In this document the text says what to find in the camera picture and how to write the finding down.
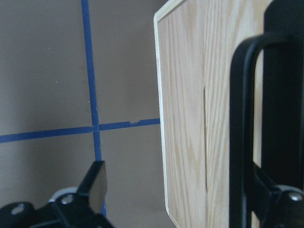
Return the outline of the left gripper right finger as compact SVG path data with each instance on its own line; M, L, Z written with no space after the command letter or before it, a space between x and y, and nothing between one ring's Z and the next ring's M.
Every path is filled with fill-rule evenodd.
M253 164L252 211L261 228L302 228L304 226L304 174L297 184L278 184Z

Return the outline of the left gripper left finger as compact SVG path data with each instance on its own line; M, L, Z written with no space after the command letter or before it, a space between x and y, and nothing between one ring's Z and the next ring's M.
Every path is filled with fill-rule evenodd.
M77 188L76 193L95 213L101 213L107 192L104 161L94 161Z

